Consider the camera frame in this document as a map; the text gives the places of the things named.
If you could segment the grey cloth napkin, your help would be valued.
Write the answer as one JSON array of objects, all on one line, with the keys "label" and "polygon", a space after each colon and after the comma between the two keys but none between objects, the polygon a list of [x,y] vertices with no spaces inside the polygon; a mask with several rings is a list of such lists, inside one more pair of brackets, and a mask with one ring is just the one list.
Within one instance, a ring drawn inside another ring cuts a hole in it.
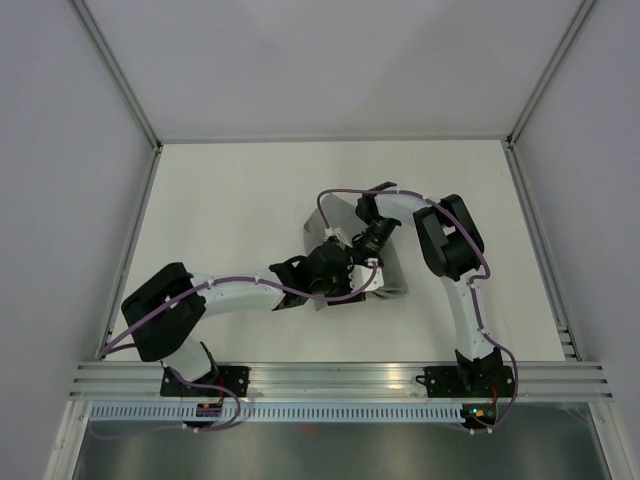
[{"label": "grey cloth napkin", "polygon": [[[366,223],[356,215],[356,207],[336,194],[329,194],[321,201],[323,212],[331,226],[340,228],[345,236],[354,243],[353,238],[361,234],[367,227]],[[305,253],[309,254],[324,241],[325,224],[320,212],[315,209],[303,225],[303,242]],[[380,251],[380,264],[384,286],[373,292],[381,300],[401,298],[408,293],[408,285],[400,265],[400,260],[394,245],[389,239]]]}]

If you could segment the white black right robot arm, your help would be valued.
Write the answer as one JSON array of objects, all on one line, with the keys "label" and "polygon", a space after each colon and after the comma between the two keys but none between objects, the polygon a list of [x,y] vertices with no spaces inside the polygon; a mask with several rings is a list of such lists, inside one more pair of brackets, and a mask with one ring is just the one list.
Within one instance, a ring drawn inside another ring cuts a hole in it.
[{"label": "white black right robot arm", "polygon": [[469,395],[482,393],[503,362],[484,321],[479,282],[490,277],[484,242],[462,198],[430,200],[387,182],[361,195],[356,215],[389,231],[415,228],[424,262],[441,280],[452,312],[457,384]]}]

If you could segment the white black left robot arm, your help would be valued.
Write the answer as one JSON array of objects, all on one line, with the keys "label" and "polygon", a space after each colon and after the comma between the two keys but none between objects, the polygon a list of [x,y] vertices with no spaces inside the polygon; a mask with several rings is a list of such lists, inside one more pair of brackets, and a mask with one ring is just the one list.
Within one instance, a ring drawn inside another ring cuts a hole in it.
[{"label": "white black left robot arm", "polygon": [[195,395],[206,396],[218,384],[218,372],[206,345],[192,336],[197,324],[215,315],[239,311],[280,311],[307,301],[334,303],[355,296],[352,274],[365,257],[331,237],[310,254],[275,263],[254,276],[236,274],[207,279],[181,262],[167,264],[127,297],[121,312],[144,362],[161,362],[179,373]]}]

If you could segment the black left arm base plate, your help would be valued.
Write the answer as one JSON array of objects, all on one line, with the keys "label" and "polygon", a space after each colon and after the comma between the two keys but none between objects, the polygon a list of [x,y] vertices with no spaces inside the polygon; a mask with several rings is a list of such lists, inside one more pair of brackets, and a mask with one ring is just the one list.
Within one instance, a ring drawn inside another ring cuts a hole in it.
[{"label": "black left arm base plate", "polygon": [[227,396],[218,387],[233,392],[239,398],[245,398],[250,383],[248,366],[222,365],[211,372],[193,380],[191,385],[180,381],[168,368],[164,369],[160,387],[161,397],[205,398]]}]

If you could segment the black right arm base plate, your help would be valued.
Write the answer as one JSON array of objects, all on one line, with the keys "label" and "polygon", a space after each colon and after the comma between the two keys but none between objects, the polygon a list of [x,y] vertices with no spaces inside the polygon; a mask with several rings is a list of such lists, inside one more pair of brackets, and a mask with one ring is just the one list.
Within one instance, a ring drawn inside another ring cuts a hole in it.
[{"label": "black right arm base plate", "polygon": [[516,381],[510,367],[479,378],[464,377],[455,366],[424,367],[414,380],[426,389],[430,399],[506,399],[515,392]]}]

